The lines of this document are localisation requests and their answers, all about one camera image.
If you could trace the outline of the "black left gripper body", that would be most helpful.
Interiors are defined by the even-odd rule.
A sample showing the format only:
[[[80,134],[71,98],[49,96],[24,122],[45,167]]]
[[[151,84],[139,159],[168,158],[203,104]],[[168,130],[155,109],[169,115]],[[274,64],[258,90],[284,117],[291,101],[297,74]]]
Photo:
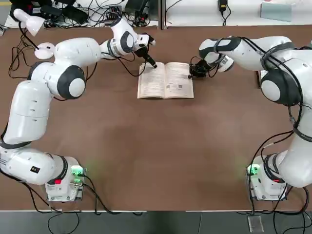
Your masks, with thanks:
[[[138,58],[143,58],[143,59],[148,59],[149,58],[149,47],[144,46],[141,47],[140,49],[134,51],[134,54],[138,57]]]

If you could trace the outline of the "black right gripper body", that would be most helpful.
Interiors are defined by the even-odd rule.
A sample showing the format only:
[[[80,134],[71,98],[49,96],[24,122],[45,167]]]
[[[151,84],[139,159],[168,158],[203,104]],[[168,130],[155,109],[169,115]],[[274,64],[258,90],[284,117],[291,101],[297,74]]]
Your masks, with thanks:
[[[211,70],[215,69],[215,73],[219,70],[220,61],[217,60],[213,63],[208,63],[206,60],[202,59],[202,73],[206,74]]]

